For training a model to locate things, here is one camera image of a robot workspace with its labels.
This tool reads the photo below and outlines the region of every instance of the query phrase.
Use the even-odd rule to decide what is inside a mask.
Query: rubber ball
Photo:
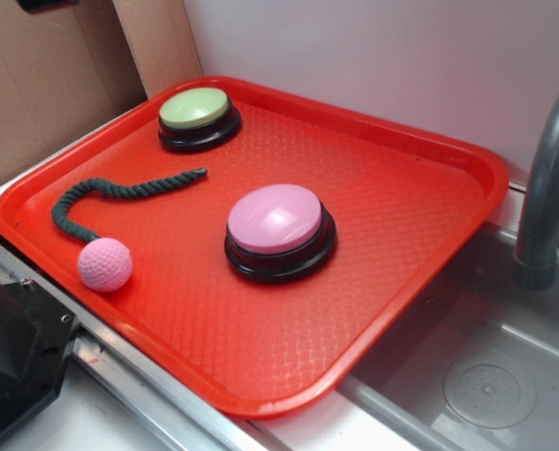
[[[118,240],[99,238],[83,249],[78,269],[87,287],[102,293],[114,291],[131,277],[131,252]]]

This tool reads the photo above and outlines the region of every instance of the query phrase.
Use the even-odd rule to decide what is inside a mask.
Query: black object
[[[81,197],[94,191],[100,191],[116,199],[142,199],[184,188],[207,174],[206,168],[201,167],[194,171],[182,172],[177,176],[147,181],[133,186],[117,185],[106,179],[83,180],[67,190],[58,199],[52,208],[52,219],[63,232],[81,241],[92,242],[100,236],[93,230],[74,223],[68,217],[70,207]]]
[[[241,276],[262,284],[279,284],[301,279],[323,266],[337,244],[337,230],[332,215],[321,207],[321,224],[317,233],[303,245],[281,254],[255,254],[239,247],[229,229],[225,253],[233,269]]]
[[[35,14],[50,9],[78,5],[79,0],[16,0],[26,12]]]
[[[0,443],[58,397],[77,329],[38,284],[0,285]]]
[[[189,129],[168,127],[161,118],[158,119],[160,129],[158,137],[164,146],[175,152],[200,152],[226,143],[241,128],[240,111],[227,98],[226,111],[208,124]]]

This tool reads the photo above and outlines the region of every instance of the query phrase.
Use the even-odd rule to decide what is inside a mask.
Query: gray faucet
[[[547,120],[527,186],[515,248],[515,282],[546,289],[559,247],[559,97]]]

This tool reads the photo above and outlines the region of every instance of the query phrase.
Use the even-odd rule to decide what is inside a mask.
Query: white wall
[[[559,94],[559,0],[184,0],[204,73],[488,148],[525,184]]]

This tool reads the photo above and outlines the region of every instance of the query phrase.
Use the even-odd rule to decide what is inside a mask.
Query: green button
[[[160,109],[160,119],[173,129],[191,129],[222,116],[228,105],[228,98],[221,89],[196,87],[166,101]]]

